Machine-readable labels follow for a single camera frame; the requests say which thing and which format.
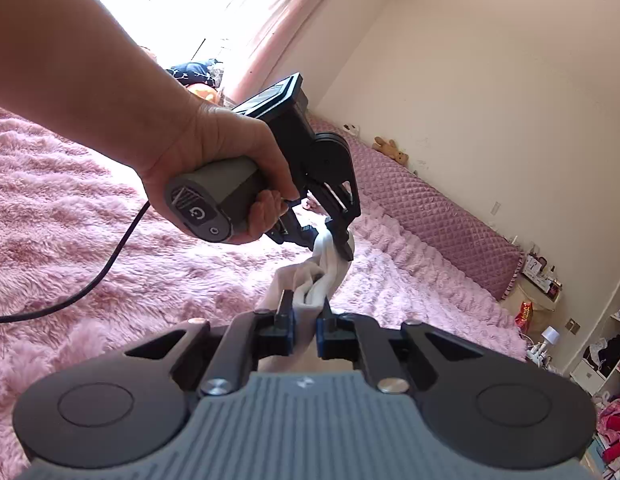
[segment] pink bedspread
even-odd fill
[[[523,263],[519,249],[394,160],[327,121],[309,118],[315,132],[335,132],[347,140],[360,192],[497,300],[507,296]]]
[[[0,110],[0,314],[56,303],[94,277],[144,202],[121,180],[87,149]],[[420,318],[522,358],[514,320],[485,289],[362,201],[355,261],[335,307],[385,326]],[[0,479],[26,464],[11,410],[33,381],[189,317],[227,323],[257,303],[277,267],[307,256],[265,237],[207,244],[150,209],[91,294],[59,314],[0,325]]]

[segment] small lamp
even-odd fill
[[[539,346],[539,348],[537,348],[533,352],[533,354],[535,356],[543,358],[548,353],[548,346],[556,345],[557,341],[559,341],[559,333],[554,328],[549,326],[544,330],[541,336],[544,338],[545,341],[541,344],[541,346]]]

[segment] teddy bear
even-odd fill
[[[372,147],[386,156],[389,156],[392,160],[398,162],[400,165],[405,166],[408,163],[407,153],[400,152],[396,147],[396,142],[390,139],[385,142],[381,137],[375,137],[375,143]]]

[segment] small screen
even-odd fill
[[[270,86],[270,88],[266,88],[260,94],[257,94],[254,97],[251,97],[250,99],[248,99],[244,103],[241,103],[240,105],[238,105],[237,107],[233,109],[237,113],[248,112],[252,108],[259,106],[261,103],[264,103],[268,99],[271,99],[272,97],[279,95],[285,88],[286,84],[287,84],[287,79],[284,79],[283,81],[278,82],[276,85],[272,85]]]

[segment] gripper handle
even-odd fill
[[[247,230],[250,206],[264,189],[267,183],[257,165],[240,156],[172,178],[165,200],[196,237],[222,242]]]

